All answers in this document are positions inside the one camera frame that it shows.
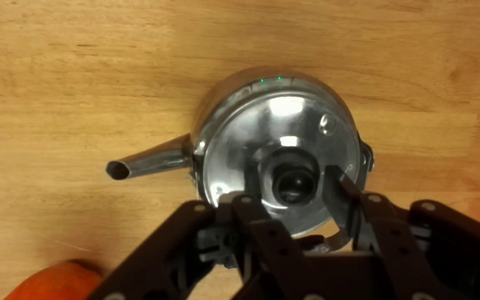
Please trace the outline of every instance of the circular opening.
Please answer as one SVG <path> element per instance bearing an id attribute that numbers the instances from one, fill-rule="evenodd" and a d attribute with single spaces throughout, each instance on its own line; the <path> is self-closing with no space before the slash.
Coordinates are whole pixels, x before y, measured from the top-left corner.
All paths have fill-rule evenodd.
<path id="1" fill-rule="evenodd" d="M 111 162 L 111 163 L 107 165 L 107 173 L 109 173 L 114 180 L 126 180 L 126 178 L 131 175 L 127 165 L 122 163 L 122 162 Z"/>
<path id="2" fill-rule="evenodd" d="M 317 190 L 316 175 L 304 168 L 286 168 L 276 173 L 274 193 L 276 198 L 286 203 L 302 203 L 314 198 Z"/>

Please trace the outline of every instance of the wooden surface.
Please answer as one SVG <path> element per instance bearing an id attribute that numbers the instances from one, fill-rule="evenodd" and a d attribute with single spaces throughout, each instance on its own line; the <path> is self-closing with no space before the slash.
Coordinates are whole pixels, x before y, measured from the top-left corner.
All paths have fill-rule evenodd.
<path id="1" fill-rule="evenodd" d="M 0 0 L 0 298 L 51 263 L 116 267 L 187 172 L 111 182 L 106 162 L 189 132 L 256 65 L 332 85 L 376 148 L 369 188 L 480 220 L 480 0 Z M 194 298 L 226 298 L 219 270 Z"/>

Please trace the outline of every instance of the wood grain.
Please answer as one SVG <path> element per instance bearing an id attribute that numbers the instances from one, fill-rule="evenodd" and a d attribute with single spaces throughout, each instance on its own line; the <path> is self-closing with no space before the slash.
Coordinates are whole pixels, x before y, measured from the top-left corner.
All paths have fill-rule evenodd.
<path id="1" fill-rule="evenodd" d="M 377 153 L 369 188 L 480 220 L 480 0 L 0 0 L 0 298 L 69 258 L 116 267 L 187 172 L 111 182 L 106 162 L 189 132 L 256 65 L 334 87 Z M 217 270 L 194 298 L 227 298 Z"/>

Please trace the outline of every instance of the stainless steel pot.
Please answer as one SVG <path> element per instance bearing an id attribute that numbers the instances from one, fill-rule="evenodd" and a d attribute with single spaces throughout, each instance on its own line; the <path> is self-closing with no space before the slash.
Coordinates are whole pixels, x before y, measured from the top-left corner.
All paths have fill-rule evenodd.
<path id="1" fill-rule="evenodd" d="M 192 133 L 114 160 L 107 172 L 126 180 L 189 167 L 209 203 L 234 192 L 257 195 L 301 235 L 331 220 L 322 200 L 327 165 L 339 165 L 359 187 L 372 167 L 372 150 L 341 97 L 299 72 L 251 68 L 206 97 Z"/>

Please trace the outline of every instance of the orange object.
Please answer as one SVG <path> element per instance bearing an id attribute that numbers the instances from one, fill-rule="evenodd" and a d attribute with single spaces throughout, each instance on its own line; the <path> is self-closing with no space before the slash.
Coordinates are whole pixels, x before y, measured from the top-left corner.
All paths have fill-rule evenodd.
<path id="1" fill-rule="evenodd" d="M 101 282 L 97 272 L 64 262 L 29 277 L 6 300 L 86 300 Z"/>

